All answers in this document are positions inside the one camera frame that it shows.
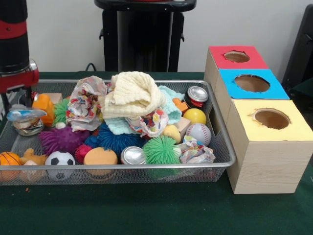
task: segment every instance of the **box with hole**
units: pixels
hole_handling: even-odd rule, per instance
[[[219,70],[267,70],[268,66],[257,49],[252,46],[209,47],[204,80],[213,90],[220,76]]]
[[[289,99],[270,70],[220,70],[214,94],[224,121],[232,99]]]
[[[233,100],[226,122],[237,161],[234,193],[294,193],[313,152],[313,132],[291,100]]]

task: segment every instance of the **metal mesh tray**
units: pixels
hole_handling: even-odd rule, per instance
[[[39,93],[71,95],[77,80],[40,80],[33,90]],[[163,164],[163,165],[37,165],[1,166],[0,185],[74,185],[99,183],[160,183],[160,182],[216,182],[226,167],[234,164],[236,155],[229,139],[220,109],[209,84],[200,80],[157,80],[157,85],[167,86],[185,93],[190,86],[207,90],[209,100],[203,111],[206,125],[212,132],[209,145],[216,159],[212,164]],[[2,122],[0,152],[11,151],[23,156],[26,149],[43,154],[38,136],[18,135],[10,122]]]

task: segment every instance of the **cable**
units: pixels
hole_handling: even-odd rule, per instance
[[[96,66],[93,63],[89,63],[85,69],[85,71],[88,71],[89,67],[92,66],[93,71],[97,71]]]

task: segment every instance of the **white wall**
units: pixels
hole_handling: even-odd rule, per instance
[[[93,0],[28,0],[31,57],[41,71],[104,69],[102,10]],[[282,79],[311,0],[198,0],[185,14],[179,71],[204,71],[208,45],[254,45]]]

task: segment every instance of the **green tablecloth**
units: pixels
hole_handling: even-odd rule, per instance
[[[79,79],[112,73],[42,73]],[[202,79],[203,73],[152,73]],[[0,234],[313,234],[313,168],[295,194],[234,195],[217,183],[0,187]]]

